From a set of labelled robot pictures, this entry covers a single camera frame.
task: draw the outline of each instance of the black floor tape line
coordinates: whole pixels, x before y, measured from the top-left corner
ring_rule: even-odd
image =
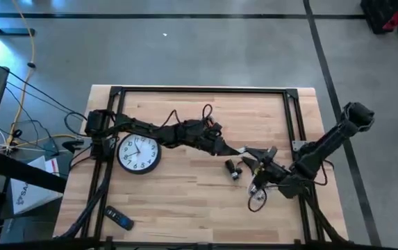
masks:
[[[338,95],[336,94],[336,90],[333,84],[333,79],[331,78],[330,75],[329,66],[326,61],[324,50],[322,49],[321,40],[319,37],[319,33],[317,32],[316,22],[315,18],[313,17],[313,11],[311,10],[310,2],[309,0],[303,0],[303,1],[304,1],[304,8],[307,13],[308,24],[310,25],[311,35],[313,37],[313,42],[315,43],[317,57],[321,65],[322,74],[324,75],[326,88],[329,92],[330,102],[333,107],[333,111],[335,113],[336,121],[339,122],[341,108],[338,100]],[[364,182],[362,180],[362,177],[360,176],[358,163],[356,162],[356,157],[354,155],[353,147],[351,145],[350,140],[345,141],[344,150],[345,150],[345,155],[347,157],[347,162],[349,164],[351,177],[353,178],[353,184],[356,190],[356,195],[358,196],[359,199],[359,206],[363,214],[365,228],[367,229],[370,243],[373,246],[380,247],[381,239],[379,238],[378,230],[376,228],[376,224],[374,222],[372,214],[372,209],[370,208],[370,204],[367,198],[367,193],[365,192]]]

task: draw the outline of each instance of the white cable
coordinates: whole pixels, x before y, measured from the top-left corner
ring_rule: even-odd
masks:
[[[6,137],[4,136],[3,132],[1,132],[1,131],[0,131],[0,135],[2,136],[2,138],[4,140],[4,145],[2,145],[4,147],[7,144]]]
[[[29,150],[29,151],[38,151],[38,152],[46,152],[46,150],[42,150],[42,149],[29,149],[29,148],[24,148],[24,147],[12,147],[14,149],[21,149],[21,150]],[[58,152],[68,152],[69,150],[60,150]]]

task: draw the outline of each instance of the small black object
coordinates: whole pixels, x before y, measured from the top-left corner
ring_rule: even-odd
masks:
[[[128,231],[134,227],[134,221],[132,219],[129,219],[129,217],[122,214],[120,211],[112,206],[107,206],[104,210],[104,214],[107,216],[107,218],[113,220],[119,226]]]
[[[33,62],[28,62],[27,66],[32,68],[32,69],[35,69],[37,67],[37,65],[35,65],[35,63],[33,63]]]
[[[234,181],[239,179],[239,175],[242,173],[242,170],[239,167],[237,168],[234,167],[234,163],[232,160],[227,160],[225,162],[225,167],[231,174],[231,177],[233,178]]]
[[[63,142],[61,144],[61,146],[63,146],[69,152],[74,153],[76,150],[81,149],[78,146],[83,145],[83,143],[84,143],[84,141],[82,141],[82,140],[73,140],[73,141]]]
[[[21,129],[17,129],[16,131],[13,131],[12,137],[19,138],[22,134],[23,134],[23,131]]]

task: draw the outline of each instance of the yellow cable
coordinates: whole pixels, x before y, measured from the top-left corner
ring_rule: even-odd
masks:
[[[32,48],[31,62],[33,63],[33,61],[35,60],[35,43],[34,43],[34,40],[33,40],[32,32],[31,32],[31,30],[30,30],[30,28],[29,28],[29,26],[27,24],[27,21],[24,18],[23,13],[22,13],[21,9],[19,8],[16,0],[12,0],[12,3],[15,6],[15,8],[17,9],[17,12],[19,13],[19,15],[21,16],[21,19],[24,22],[24,25],[25,25],[25,27],[27,29],[27,32],[29,33],[29,37],[31,39],[31,48]],[[26,79],[24,80],[26,83],[29,82],[29,79],[32,76],[33,70],[34,70],[33,68],[29,67],[29,69],[27,71]],[[17,114],[15,115],[15,118],[13,120],[12,126],[10,127],[10,134],[11,135],[13,134],[13,131],[15,130],[15,124],[16,124],[16,122],[18,122],[19,116],[21,115],[21,112],[22,112],[21,106],[23,106],[23,104],[24,104],[24,97],[26,96],[25,95],[26,94],[26,92],[25,92],[26,91],[26,86],[27,85],[25,83],[23,83],[23,89],[22,89],[21,101],[20,101],[21,105],[18,107]],[[9,138],[7,139],[7,143],[8,144],[10,144],[13,141],[13,136],[11,136],[11,135],[9,135]]]

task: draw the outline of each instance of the desk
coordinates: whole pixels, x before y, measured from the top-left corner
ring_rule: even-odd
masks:
[[[110,85],[93,85],[86,114],[104,109]],[[299,88],[299,101],[308,140],[317,140],[324,129],[313,88]],[[123,113],[162,124],[173,109],[180,119],[196,119],[202,108],[213,106],[213,117],[222,126],[226,142],[234,148],[278,148],[275,161],[292,162],[283,98],[274,94],[126,92]],[[162,149],[162,160],[149,174],[125,172],[117,160],[113,166],[107,204],[135,220],[125,231],[105,218],[101,238],[122,242],[292,243],[303,239],[297,199],[273,191],[265,207],[247,208],[249,170],[233,182],[224,168],[229,157],[214,157],[189,147]],[[333,170],[325,166],[329,184],[317,186],[320,208],[343,237],[347,237]],[[54,235],[64,233],[86,205],[94,161],[77,165],[69,175]],[[322,182],[322,171],[316,181]],[[97,211],[92,214],[93,235]],[[312,236],[315,238],[314,226]]]

